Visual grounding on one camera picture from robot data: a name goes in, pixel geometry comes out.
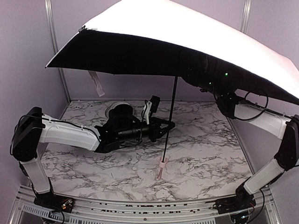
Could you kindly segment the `pink and black umbrella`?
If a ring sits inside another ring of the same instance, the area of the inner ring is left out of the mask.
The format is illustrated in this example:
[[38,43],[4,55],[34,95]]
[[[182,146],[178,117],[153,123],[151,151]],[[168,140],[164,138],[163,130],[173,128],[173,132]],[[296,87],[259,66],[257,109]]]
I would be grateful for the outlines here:
[[293,62],[250,36],[170,0],[122,0],[87,21],[49,68],[181,77],[216,96],[225,116],[236,90],[297,105]]

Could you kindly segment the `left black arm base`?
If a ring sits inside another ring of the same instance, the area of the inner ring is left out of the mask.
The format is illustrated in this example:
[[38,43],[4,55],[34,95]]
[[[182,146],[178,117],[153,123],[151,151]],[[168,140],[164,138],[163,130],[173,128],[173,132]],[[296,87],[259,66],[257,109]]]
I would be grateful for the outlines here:
[[71,213],[74,206],[74,199],[63,196],[57,196],[56,198],[41,201],[35,198],[34,204],[49,209],[56,209],[59,211]]

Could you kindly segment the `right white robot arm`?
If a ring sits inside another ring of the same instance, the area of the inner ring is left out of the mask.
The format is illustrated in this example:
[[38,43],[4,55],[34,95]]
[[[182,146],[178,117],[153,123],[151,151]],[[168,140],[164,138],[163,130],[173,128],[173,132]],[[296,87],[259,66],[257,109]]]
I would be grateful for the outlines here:
[[252,200],[262,187],[298,166],[299,116],[287,116],[235,93],[214,98],[221,113],[236,120],[237,133],[256,169],[236,189],[236,203],[242,204]]

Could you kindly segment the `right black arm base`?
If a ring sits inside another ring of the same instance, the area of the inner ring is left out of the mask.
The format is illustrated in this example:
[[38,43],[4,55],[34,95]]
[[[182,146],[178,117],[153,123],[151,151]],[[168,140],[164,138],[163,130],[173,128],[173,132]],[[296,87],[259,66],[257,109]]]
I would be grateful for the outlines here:
[[217,199],[213,205],[213,208],[218,211],[219,214],[225,214],[230,212],[235,212],[238,210],[244,210],[250,207],[256,206],[255,199],[249,200],[248,202],[236,201],[236,197],[227,197],[222,199]]

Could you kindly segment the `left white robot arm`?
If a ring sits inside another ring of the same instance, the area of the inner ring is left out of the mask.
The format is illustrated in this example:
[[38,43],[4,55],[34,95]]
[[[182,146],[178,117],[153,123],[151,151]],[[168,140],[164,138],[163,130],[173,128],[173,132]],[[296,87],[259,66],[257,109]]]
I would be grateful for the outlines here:
[[41,165],[37,152],[39,143],[57,143],[83,148],[96,153],[110,153],[127,148],[127,140],[143,137],[155,142],[175,127],[175,123],[153,117],[156,108],[144,106],[141,119],[133,115],[128,104],[114,104],[108,110],[108,120],[102,126],[79,126],[69,121],[57,120],[33,107],[20,117],[11,140],[10,154],[19,162],[23,172],[32,182],[36,199],[42,204],[55,205],[65,199],[53,192],[53,187]]

